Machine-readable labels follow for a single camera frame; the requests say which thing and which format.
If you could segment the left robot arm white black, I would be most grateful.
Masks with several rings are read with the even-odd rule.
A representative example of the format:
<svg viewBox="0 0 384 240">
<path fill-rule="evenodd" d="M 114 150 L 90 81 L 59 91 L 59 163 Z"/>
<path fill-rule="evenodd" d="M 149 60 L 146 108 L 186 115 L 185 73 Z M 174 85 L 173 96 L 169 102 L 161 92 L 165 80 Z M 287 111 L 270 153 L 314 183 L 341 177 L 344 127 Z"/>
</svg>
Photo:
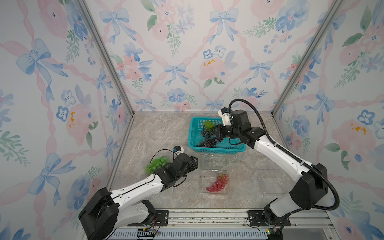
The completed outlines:
<svg viewBox="0 0 384 240">
<path fill-rule="evenodd" d="M 198 158 L 180 153 L 142 181 L 119 190 L 98 190 L 79 214 L 87 238 L 104 240 L 121 227 L 152 225 L 157 211 L 146 198 L 177 187 L 179 179 L 198 167 Z"/>
</svg>

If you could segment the teal plastic basket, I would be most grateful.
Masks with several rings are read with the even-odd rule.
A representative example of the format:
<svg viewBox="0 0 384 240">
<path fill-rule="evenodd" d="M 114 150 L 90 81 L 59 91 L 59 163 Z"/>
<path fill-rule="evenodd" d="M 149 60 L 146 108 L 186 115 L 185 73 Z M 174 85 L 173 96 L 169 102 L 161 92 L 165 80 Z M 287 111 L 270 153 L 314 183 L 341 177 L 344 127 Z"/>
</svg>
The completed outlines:
<svg viewBox="0 0 384 240">
<path fill-rule="evenodd" d="M 217 137 L 221 118 L 193 117 L 189 129 L 189 147 L 195 152 L 235 155 L 244 152 L 246 145 L 239 139 Z"/>
</svg>

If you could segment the dark blue grape bunch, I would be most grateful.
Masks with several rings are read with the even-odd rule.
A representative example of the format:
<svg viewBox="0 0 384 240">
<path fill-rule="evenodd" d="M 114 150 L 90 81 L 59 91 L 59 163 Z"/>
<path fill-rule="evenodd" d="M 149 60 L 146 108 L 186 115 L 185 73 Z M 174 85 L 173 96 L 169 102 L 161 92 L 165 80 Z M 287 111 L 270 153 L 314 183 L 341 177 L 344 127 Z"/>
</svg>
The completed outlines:
<svg viewBox="0 0 384 240">
<path fill-rule="evenodd" d="M 212 139 L 215 139 L 217 137 L 217 126 L 214 126 L 210 129 L 207 129 L 206 127 L 203 127 L 202 129 L 202 136 L 204 141 L 209 141 Z"/>
</svg>

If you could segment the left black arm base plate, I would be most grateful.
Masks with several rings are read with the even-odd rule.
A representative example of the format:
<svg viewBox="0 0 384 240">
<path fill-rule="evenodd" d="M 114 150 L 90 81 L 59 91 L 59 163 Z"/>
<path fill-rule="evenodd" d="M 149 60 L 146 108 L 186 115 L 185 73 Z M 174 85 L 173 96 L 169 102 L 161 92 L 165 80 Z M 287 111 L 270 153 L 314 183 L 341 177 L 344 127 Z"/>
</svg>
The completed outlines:
<svg viewBox="0 0 384 240">
<path fill-rule="evenodd" d="M 153 213 L 150 213 L 149 216 L 141 223 L 132 223 L 128 227 L 153 227 L 160 226 L 166 227 L 169 221 L 169 211 L 168 210 L 156 210 Z"/>
</svg>

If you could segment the right aluminium corner post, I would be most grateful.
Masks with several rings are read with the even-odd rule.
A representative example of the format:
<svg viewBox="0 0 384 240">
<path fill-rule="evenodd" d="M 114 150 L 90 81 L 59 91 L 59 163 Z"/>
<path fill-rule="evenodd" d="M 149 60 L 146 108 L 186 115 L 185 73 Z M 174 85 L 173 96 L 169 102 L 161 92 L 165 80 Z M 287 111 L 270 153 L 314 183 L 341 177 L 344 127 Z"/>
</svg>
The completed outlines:
<svg viewBox="0 0 384 240">
<path fill-rule="evenodd" d="M 317 50 L 320 44 L 320 41 L 326 35 L 326 32 L 330 28 L 331 23 L 334 21 L 334 19 L 338 15 L 338 12 L 340 11 L 340 8 L 343 5 L 343 3 L 344 3 L 343 0 L 336 0 L 331 2 L 331 5 L 323 18 L 323 22 L 319 24 L 319 27 L 317 28 L 317 31 L 313 36 L 313 40 L 309 43 L 308 47 L 306 48 L 306 51 L 303 53 L 302 59 L 299 61 L 297 69 L 293 72 L 291 79 L 288 81 L 281 96 L 278 98 L 277 103 L 275 104 L 274 108 L 271 110 L 271 115 L 273 117 L 276 116 L 279 112 L 279 109 L 282 108 L 284 101 L 288 97 L 291 89 L 296 84 L 296 81 L 298 80 L 300 75 L 305 70 L 308 62 L 311 60 L 312 56 Z"/>
</svg>

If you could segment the aluminium corner post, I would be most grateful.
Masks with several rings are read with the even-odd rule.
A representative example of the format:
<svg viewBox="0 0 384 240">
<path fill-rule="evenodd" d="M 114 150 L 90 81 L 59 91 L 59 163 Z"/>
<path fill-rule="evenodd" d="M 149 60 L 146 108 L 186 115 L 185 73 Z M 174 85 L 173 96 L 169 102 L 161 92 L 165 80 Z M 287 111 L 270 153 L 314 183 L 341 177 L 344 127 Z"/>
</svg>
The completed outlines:
<svg viewBox="0 0 384 240">
<path fill-rule="evenodd" d="M 282 108 L 284 101 L 288 97 L 291 89 L 296 84 L 296 81 L 298 80 L 300 75 L 305 70 L 308 62 L 311 60 L 312 56 L 317 50 L 320 44 L 320 41 L 326 35 L 326 32 L 330 28 L 331 23 L 334 21 L 334 19 L 338 15 L 338 12 L 340 11 L 340 8 L 343 5 L 343 3 L 344 3 L 343 0 L 336 0 L 331 2 L 331 5 L 323 18 L 323 22 L 319 24 L 319 27 L 317 28 L 317 31 L 313 36 L 313 40 L 309 43 L 308 47 L 306 48 L 306 51 L 303 53 L 302 59 L 299 61 L 297 69 L 293 72 L 291 79 L 288 81 L 281 96 L 278 98 L 277 103 L 275 104 L 274 108 L 271 110 L 271 115 L 273 117 L 276 116 L 279 112 L 279 109 Z"/>
<path fill-rule="evenodd" d="M 117 86 L 118 92 L 121 95 L 123 99 L 123 103 L 128 109 L 129 116 L 133 117 L 135 112 L 133 111 L 133 108 L 129 102 L 128 96 L 125 92 L 124 86 L 121 83 L 120 79 L 118 78 L 117 72 L 115 68 L 113 67 L 112 60 L 109 56 L 108 50 L 103 42 L 102 36 L 100 35 L 100 32 L 96 26 L 96 23 L 94 21 L 94 18 L 88 8 L 88 5 L 86 1 L 83 0 L 75 0 L 75 5 L 78 7 L 80 14 L 85 20 L 86 26 L 89 28 L 92 37 L 94 38 L 95 45 L 98 49 L 98 52 L 101 55 L 102 60 L 104 61 L 106 68 L 108 72 L 110 73 L 112 80 L 114 84 Z"/>
</svg>

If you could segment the pink red grape bunch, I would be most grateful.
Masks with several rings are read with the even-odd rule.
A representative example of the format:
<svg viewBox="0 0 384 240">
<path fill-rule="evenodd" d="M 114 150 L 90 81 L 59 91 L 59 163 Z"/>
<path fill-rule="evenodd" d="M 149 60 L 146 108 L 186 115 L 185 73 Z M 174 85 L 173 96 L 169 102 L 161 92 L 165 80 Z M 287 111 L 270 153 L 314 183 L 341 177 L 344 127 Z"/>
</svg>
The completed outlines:
<svg viewBox="0 0 384 240">
<path fill-rule="evenodd" d="M 222 193 L 226 186 L 229 183 L 229 176 L 227 174 L 220 174 L 217 177 L 217 180 L 210 185 L 209 187 L 206 187 L 206 190 L 209 193 Z"/>
</svg>

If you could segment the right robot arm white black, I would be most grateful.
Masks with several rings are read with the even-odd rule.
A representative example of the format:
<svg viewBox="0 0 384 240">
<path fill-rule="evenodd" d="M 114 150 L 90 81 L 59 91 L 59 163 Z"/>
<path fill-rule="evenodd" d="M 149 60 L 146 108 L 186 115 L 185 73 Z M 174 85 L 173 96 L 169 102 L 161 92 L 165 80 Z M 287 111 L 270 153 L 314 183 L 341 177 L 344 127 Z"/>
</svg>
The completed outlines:
<svg viewBox="0 0 384 240">
<path fill-rule="evenodd" d="M 290 192 L 270 202 L 264 208 L 264 216 L 269 224 L 301 210 L 323 209 L 323 199 L 328 194 L 325 182 L 327 169 L 314 166 L 279 145 L 260 127 L 252 127 L 247 112 L 228 108 L 218 111 L 222 123 L 217 127 L 220 138 L 239 139 L 242 144 L 265 155 L 281 167 L 295 182 Z"/>
</svg>

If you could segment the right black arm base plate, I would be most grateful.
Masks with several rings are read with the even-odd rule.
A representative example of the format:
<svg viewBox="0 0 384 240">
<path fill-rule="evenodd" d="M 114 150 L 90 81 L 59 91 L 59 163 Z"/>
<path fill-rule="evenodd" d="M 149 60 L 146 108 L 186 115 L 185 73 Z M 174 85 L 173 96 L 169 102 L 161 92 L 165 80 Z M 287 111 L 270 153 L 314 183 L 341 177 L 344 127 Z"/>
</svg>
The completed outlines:
<svg viewBox="0 0 384 240">
<path fill-rule="evenodd" d="M 248 210 L 247 215 L 247 225 L 251 228 L 291 226 L 289 217 L 276 217 L 264 210 Z"/>
</svg>

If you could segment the purple red grape bunch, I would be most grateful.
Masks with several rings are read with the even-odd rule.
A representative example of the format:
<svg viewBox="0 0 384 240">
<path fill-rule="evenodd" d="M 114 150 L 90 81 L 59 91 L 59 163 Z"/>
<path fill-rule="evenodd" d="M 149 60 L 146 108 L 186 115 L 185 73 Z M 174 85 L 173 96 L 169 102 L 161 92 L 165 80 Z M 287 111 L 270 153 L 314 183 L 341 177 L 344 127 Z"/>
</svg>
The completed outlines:
<svg viewBox="0 0 384 240">
<path fill-rule="evenodd" d="M 200 142 L 199 147 L 202 147 L 202 148 L 213 148 L 218 143 L 220 143 L 222 140 L 223 140 L 223 138 L 205 139 L 204 141 Z"/>
</svg>

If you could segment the left aluminium corner post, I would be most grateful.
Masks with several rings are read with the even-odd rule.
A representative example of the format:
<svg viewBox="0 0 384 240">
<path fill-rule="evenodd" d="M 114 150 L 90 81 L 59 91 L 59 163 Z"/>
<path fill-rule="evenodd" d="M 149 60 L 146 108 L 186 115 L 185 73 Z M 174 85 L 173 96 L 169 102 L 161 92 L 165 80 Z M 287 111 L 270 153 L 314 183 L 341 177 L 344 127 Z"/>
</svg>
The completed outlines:
<svg viewBox="0 0 384 240">
<path fill-rule="evenodd" d="M 110 73 L 112 80 L 114 84 L 117 86 L 118 92 L 121 95 L 123 99 L 123 103 L 128 109 L 129 116 L 133 117 L 135 112 L 133 111 L 133 108 L 129 102 L 128 96 L 125 92 L 124 86 L 121 83 L 120 79 L 118 78 L 117 72 L 115 68 L 113 67 L 112 60 L 109 56 L 108 50 L 103 42 L 102 36 L 100 35 L 100 32 L 96 26 L 96 23 L 94 21 L 94 18 L 88 8 L 88 5 L 86 1 L 83 0 L 75 0 L 75 5 L 78 7 L 80 14 L 85 20 L 86 26 L 89 28 L 92 37 L 94 38 L 95 45 L 98 49 L 98 52 L 101 55 L 102 60 L 104 61 L 106 68 L 108 72 Z"/>
</svg>

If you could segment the green grape leaf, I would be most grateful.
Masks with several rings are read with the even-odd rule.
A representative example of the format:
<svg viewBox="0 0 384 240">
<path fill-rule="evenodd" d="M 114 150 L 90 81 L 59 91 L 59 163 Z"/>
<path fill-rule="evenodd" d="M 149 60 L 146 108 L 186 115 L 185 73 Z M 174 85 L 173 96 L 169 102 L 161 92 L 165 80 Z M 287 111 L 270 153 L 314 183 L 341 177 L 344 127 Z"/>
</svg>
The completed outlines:
<svg viewBox="0 0 384 240">
<path fill-rule="evenodd" d="M 217 127 L 217 125 L 211 122 L 210 120 L 204 121 L 203 125 L 204 129 L 206 129 L 207 131 L 214 130 Z"/>
</svg>

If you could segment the aluminium front rail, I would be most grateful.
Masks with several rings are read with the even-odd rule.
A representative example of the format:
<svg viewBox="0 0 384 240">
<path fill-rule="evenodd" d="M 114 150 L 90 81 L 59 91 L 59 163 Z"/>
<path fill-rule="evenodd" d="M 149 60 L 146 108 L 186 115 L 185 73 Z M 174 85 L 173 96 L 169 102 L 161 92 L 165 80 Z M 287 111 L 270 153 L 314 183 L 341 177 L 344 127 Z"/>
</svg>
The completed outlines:
<svg viewBox="0 0 384 240">
<path fill-rule="evenodd" d="M 259 209 L 160 209 L 148 225 L 123 224 L 107 240 L 339 240 L 325 211 L 267 224 Z"/>
</svg>

